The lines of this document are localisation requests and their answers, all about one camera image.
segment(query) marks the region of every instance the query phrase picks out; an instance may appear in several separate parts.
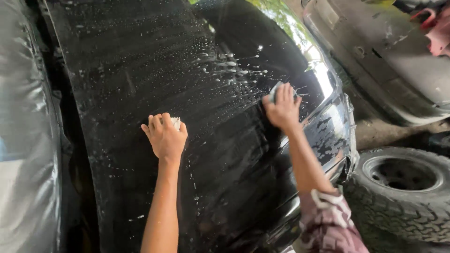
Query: hand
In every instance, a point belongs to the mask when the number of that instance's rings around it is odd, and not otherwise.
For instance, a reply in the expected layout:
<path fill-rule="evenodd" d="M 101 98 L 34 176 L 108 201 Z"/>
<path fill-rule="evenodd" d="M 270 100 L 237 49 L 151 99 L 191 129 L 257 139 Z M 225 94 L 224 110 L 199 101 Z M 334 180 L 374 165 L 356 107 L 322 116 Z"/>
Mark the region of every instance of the hand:
<path fill-rule="evenodd" d="M 288 82 L 278 87 L 275 96 L 276 104 L 269 101 L 269 95 L 262 98 L 267 117 L 272 125 L 289 132 L 300 125 L 298 118 L 302 98 L 297 97 L 294 101 L 294 89 Z"/>
<path fill-rule="evenodd" d="M 172 124 L 170 114 L 163 113 L 156 116 L 150 115 L 148 126 L 142 124 L 141 128 L 147 135 L 156 157 L 178 162 L 181 160 L 181 153 L 188 137 L 186 125 L 183 122 L 180 123 L 178 132 Z"/>

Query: car hood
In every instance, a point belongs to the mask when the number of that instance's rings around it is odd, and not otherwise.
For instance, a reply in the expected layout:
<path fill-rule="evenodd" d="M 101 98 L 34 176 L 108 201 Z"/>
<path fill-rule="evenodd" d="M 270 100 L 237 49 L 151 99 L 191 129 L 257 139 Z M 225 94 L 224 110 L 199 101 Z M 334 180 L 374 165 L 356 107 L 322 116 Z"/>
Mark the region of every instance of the car hood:
<path fill-rule="evenodd" d="M 140 248 L 158 173 L 139 129 L 149 114 L 181 117 L 189 132 L 177 202 L 182 252 L 248 250 L 287 215 L 274 210 L 297 193 L 288 140 L 260 103 L 278 81 L 303 97 L 300 120 L 324 169 L 348 153 L 340 81 L 279 0 L 47 6 L 84 132 L 104 252 Z"/>

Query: rolled-up sleeve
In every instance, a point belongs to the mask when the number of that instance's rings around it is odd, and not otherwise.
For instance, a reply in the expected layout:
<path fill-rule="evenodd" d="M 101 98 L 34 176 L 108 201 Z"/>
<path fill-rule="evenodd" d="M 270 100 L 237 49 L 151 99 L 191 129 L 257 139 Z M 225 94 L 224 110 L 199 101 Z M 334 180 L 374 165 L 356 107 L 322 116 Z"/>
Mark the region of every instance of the rolled-up sleeve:
<path fill-rule="evenodd" d="M 312 190 L 300 196 L 301 242 L 309 252 L 369 253 L 344 196 Z"/>

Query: plastic cover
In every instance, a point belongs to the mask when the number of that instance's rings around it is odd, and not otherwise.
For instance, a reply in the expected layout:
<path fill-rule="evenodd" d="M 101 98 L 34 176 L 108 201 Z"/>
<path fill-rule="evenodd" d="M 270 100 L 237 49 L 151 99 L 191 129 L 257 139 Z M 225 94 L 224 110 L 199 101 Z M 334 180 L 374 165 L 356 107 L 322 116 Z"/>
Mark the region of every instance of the plastic cover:
<path fill-rule="evenodd" d="M 28 14 L 20 0 L 0 0 L 0 252 L 53 253 L 60 133 Z"/>

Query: black wheel rim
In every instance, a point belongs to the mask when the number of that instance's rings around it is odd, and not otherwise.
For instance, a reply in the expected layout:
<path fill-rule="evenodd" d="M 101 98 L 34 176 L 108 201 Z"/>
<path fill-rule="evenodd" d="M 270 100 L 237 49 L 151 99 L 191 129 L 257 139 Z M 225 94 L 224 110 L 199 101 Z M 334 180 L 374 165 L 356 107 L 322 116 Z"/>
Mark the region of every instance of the black wheel rim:
<path fill-rule="evenodd" d="M 375 157 L 366 161 L 362 169 L 371 181 L 402 191 L 430 191 L 443 182 L 442 173 L 432 164 L 410 157 Z"/>

